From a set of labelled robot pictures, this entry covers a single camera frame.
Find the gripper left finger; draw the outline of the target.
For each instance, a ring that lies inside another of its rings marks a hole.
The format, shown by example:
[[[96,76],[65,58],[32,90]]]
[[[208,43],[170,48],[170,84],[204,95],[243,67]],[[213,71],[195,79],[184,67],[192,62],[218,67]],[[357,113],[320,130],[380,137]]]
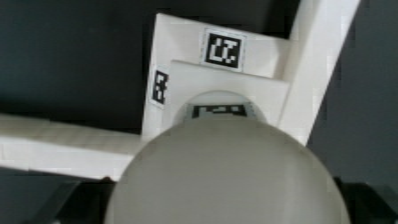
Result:
[[[64,182],[25,224],[105,224],[113,187],[108,177]]]

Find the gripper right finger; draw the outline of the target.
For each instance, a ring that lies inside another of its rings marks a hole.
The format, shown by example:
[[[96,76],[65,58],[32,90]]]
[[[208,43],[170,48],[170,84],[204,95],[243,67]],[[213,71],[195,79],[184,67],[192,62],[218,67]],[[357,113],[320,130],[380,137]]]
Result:
[[[341,192],[350,224],[398,224],[398,211],[392,209],[373,187],[360,182],[334,178]]]

